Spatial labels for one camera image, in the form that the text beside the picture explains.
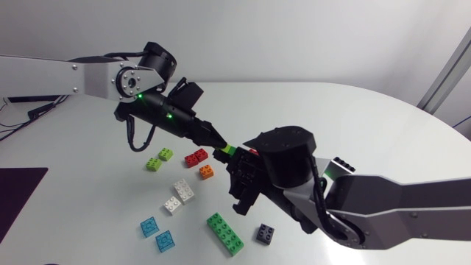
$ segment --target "white table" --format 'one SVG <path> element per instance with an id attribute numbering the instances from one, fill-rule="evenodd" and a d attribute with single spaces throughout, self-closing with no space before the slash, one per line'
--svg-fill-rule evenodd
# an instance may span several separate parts
<path id="1" fill-rule="evenodd" d="M 232 145 L 262 131 L 300 125 L 314 133 L 315 156 L 340 156 L 359 174 L 401 183 L 471 176 L 471 143 L 445 123 L 379 93 L 326 83 L 200 83 L 197 116 Z M 319 231 L 307 235 L 264 196 L 246 216 L 231 208 L 229 174 L 200 180 L 183 157 L 188 139 L 157 130 L 151 146 L 132 152 L 116 103 L 74 96 L 41 120 L 0 142 L 0 167 L 49 167 L 0 244 L 1 264 L 469 264 L 471 242 L 412 239 L 390 250 L 351 250 Z M 135 143 L 150 126 L 136 124 Z M 157 173 L 144 170 L 163 148 L 174 150 Z M 162 204 L 184 177 L 196 200 L 175 216 Z M 230 257 L 205 220 L 219 212 L 245 243 Z M 140 223 L 154 216 L 176 247 L 160 253 Z M 255 241 L 260 223 L 275 228 L 270 246 Z"/>

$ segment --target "black cable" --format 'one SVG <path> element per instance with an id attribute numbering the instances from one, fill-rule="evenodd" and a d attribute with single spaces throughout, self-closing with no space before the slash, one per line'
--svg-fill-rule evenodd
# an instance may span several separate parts
<path id="1" fill-rule="evenodd" d="M 9 131 L 11 131 L 11 130 L 15 130 L 15 129 L 2 130 L 2 131 L 0 131 L 0 133 L 2 133 L 2 132 L 3 132 L 3 133 L 9 132 Z"/>
<path id="2" fill-rule="evenodd" d="M 130 145 L 131 150 L 134 152 L 141 152 L 141 151 L 144 151 L 150 145 L 150 141 L 152 140 L 152 137 L 154 136 L 155 125 L 152 125 L 152 128 L 149 131 L 146 141 L 139 148 L 136 148 L 133 143 L 134 142 L 134 117 L 132 116 L 127 117 L 126 129 L 127 129 L 127 142 Z"/>
<path id="3" fill-rule="evenodd" d="M 111 52 L 103 55 L 104 57 L 114 58 L 121 57 L 127 60 L 128 57 L 141 57 L 147 54 L 147 51 L 143 52 Z"/>
<path id="4" fill-rule="evenodd" d="M 456 127 L 456 126 L 462 124 L 463 122 L 467 121 L 469 118 L 471 118 L 471 116 L 469 116 L 469 117 L 465 118 L 464 120 L 460 121 L 459 123 L 457 123 L 457 124 L 456 124 L 455 126 L 453 126 L 452 128 L 454 128 L 454 127 Z"/>
<path id="5" fill-rule="evenodd" d="M 9 133 L 6 134 L 5 136 L 1 137 L 1 138 L 0 138 L 0 141 L 3 141 L 4 139 L 10 137 L 13 133 L 18 132 L 19 130 L 25 128 L 26 126 L 30 125 L 30 124 L 33 123 L 34 121 L 38 120 L 40 117 L 46 115 L 49 111 L 51 111 L 52 109 L 54 109 L 57 105 L 63 103 L 67 98 L 68 98 L 68 96 L 61 96 L 61 97 L 59 98 L 59 100 L 57 100 L 57 102 L 55 102 L 48 110 L 45 110 L 45 111 L 43 111 L 42 113 L 40 113 L 37 117 L 35 117 L 35 118 L 33 118 L 33 119 L 30 119 L 29 121 L 24 122 L 20 127 L 17 127 L 17 128 L 15 128 L 15 129 L 9 129 L 9 130 L 1 131 L 0 133 L 2 133 L 2 132 L 8 132 L 8 131 L 11 131 L 11 132 L 9 132 Z"/>
<path id="6" fill-rule="evenodd" d="M 11 127 L 20 126 L 20 125 L 25 124 L 25 123 L 27 123 L 27 122 L 28 122 L 28 121 L 25 121 L 25 122 L 21 122 L 21 123 L 19 123 L 19 124 L 14 124 L 14 125 L 5 125 L 5 124 L 0 123 L 0 125 L 3 126 L 3 127 L 10 127 L 10 128 L 11 128 Z"/>
<path id="7" fill-rule="evenodd" d="M 325 204 L 324 192 L 322 190 L 322 180 L 319 179 L 319 173 L 317 171 L 314 158 L 310 157 L 309 162 L 311 164 L 311 170 L 314 176 L 313 199 L 316 205 L 317 216 L 319 217 L 322 228 L 324 228 L 325 232 L 331 234 L 331 236 L 334 238 L 345 240 L 347 237 L 341 231 L 337 230 L 329 221 L 330 217 L 327 214 L 327 206 Z"/>

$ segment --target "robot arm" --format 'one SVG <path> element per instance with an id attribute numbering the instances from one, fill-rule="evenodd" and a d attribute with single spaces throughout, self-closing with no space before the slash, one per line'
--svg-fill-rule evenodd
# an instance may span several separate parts
<path id="1" fill-rule="evenodd" d="M 141 57 L 141 61 L 136 65 L 115 57 Z M 143 52 L 112 53 L 68 62 L 2 56 L 1 95 L 87 94 L 117 101 L 116 119 L 127 122 L 128 142 L 136 152 L 149 145 L 155 127 L 190 138 L 197 145 L 224 148 L 227 143 L 212 124 L 199 120 L 191 109 L 203 93 L 196 83 L 187 83 L 183 78 L 167 97 L 161 94 L 176 67 L 174 57 L 151 42 Z M 153 125 L 141 148 L 132 143 L 134 116 Z"/>
<path id="2" fill-rule="evenodd" d="M 324 174 L 333 184 L 324 199 L 325 181 L 317 172 L 312 133 L 282 127 L 245 143 L 258 155 L 237 148 L 227 163 L 234 210 L 245 215 L 262 193 L 301 224 L 319 228 L 354 249 L 385 250 L 411 238 L 471 240 L 471 178 L 401 185 L 381 176 L 355 175 L 339 158 Z"/>
<path id="3" fill-rule="evenodd" d="M 127 57 L 142 57 L 139 64 Z M 177 61 L 156 43 L 143 52 L 106 54 L 69 62 L 0 57 L 2 96 L 87 94 L 119 102 L 116 119 L 127 122 L 132 150 L 144 150 L 156 127 L 196 145 L 212 146 L 215 159 L 227 163 L 234 210 L 247 214 L 259 194 L 299 222 L 306 233 L 317 228 L 334 241 L 356 249 L 384 250 L 410 238 L 471 240 L 471 179 L 400 185 L 380 176 L 354 175 L 338 158 L 318 173 L 312 133 L 300 127 L 277 128 L 245 143 L 258 155 L 226 141 L 191 109 L 203 91 L 183 78 L 165 97 Z M 132 143 L 134 118 L 152 124 L 141 148 Z"/>

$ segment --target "light blue lego brick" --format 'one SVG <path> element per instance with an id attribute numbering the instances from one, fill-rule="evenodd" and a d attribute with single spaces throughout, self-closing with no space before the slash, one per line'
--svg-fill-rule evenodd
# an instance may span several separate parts
<path id="1" fill-rule="evenodd" d="M 157 245 L 159 246 L 159 250 L 161 252 L 164 252 L 172 247 L 175 247 L 174 240 L 171 237 L 170 231 L 168 230 L 156 236 L 155 240 L 157 240 Z"/>
<path id="2" fill-rule="evenodd" d="M 159 227 L 157 226 L 157 223 L 155 222 L 154 217 L 151 217 L 147 219 L 146 221 L 142 222 L 141 228 L 142 228 L 142 233 L 144 233 L 146 237 L 150 237 L 159 231 Z"/>

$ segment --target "lime green lego brick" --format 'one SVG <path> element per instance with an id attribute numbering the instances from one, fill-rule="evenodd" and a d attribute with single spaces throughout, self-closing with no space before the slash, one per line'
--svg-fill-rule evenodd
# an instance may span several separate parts
<path id="1" fill-rule="evenodd" d="M 174 155 L 174 153 L 170 149 L 164 148 L 162 149 L 162 151 L 160 151 L 159 158 L 161 160 L 168 161 L 170 160 L 172 155 Z"/>
<path id="2" fill-rule="evenodd" d="M 221 149 L 221 151 L 223 151 L 223 152 L 225 152 L 226 154 L 228 154 L 228 153 L 229 153 L 229 150 L 230 150 L 230 147 L 231 147 L 231 145 L 228 144 L 225 148 Z"/>
<path id="3" fill-rule="evenodd" d="M 149 162 L 147 162 L 146 168 L 147 170 L 156 172 L 160 168 L 161 165 L 162 165 L 162 160 L 151 158 L 149 159 Z"/>
<path id="4" fill-rule="evenodd" d="M 231 146 L 229 148 L 229 152 L 227 152 L 227 154 L 229 154 L 230 156 L 233 156 L 234 153 L 236 152 L 237 148 L 235 148 L 234 146 Z"/>
<path id="5" fill-rule="evenodd" d="M 206 222 L 232 256 L 244 247 L 242 240 L 234 233 L 219 213 L 213 214 Z"/>

